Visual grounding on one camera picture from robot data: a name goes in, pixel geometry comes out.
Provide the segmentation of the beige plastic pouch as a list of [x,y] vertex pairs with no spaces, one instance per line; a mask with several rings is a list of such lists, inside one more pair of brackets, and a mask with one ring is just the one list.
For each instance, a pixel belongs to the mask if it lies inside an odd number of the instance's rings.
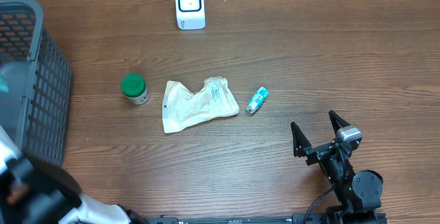
[[189,126],[239,113],[239,106],[226,78],[206,78],[200,91],[193,93],[182,83],[168,81],[162,102],[165,133],[177,133]]

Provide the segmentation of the teal tissue pack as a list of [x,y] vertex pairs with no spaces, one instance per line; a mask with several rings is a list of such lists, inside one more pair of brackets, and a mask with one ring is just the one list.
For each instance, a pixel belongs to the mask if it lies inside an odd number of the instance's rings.
[[269,91],[265,87],[261,87],[252,96],[245,110],[251,115],[255,114],[260,109],[268,95]]

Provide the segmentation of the teal wipes packet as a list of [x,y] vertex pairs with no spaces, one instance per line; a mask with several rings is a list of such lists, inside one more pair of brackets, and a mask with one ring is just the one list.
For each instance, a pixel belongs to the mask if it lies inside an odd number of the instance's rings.
[[3,76],[0,76],[0,92],[9,92],[9,86]]

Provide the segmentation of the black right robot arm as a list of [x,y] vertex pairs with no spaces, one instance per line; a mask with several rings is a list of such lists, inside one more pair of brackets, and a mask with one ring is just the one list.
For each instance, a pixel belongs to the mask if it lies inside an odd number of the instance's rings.
[[[329,112],[335,137],[331,142],[313,147],[297,123],[291,123],[294,156],[305,157],[306,164],[318,164],[331,187],[322,193],[303,214],[293,214],[293,223],[387,223],[381,207],[383,177],[374,170],[355,172],[349,158],[362,141],[362,132],[342,119],[335,111]],[[315,206],[330,192],[334,192],[338,205],[324,213],[312,214]]]

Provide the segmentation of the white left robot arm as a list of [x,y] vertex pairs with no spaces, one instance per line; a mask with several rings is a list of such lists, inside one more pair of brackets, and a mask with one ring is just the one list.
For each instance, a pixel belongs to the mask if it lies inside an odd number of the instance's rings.
[[130,209],[83,194],[65,170],[22,153],[1,129],[1,222],[146,223]]

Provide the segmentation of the green lid jar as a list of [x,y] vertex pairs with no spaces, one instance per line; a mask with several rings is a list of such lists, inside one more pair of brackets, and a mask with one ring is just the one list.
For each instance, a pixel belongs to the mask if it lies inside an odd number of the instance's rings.
[[120,83],[122,93],[136,105],[147,103],[150,91],[143,77],[138,74],[127,74]]

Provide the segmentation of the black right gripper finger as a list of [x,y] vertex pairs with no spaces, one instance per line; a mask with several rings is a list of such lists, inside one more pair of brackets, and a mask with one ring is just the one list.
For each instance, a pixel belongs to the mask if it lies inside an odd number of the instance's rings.
[[347,128],[350,128],[350,124],[333,110],[329,112],[329,119],[335,135],[341,135],[347,131]]
[[309,140],[295,122],[291,123],[291,132],[293,135],[294,156],[304,157],[306,155],[305,151],[311,149]]

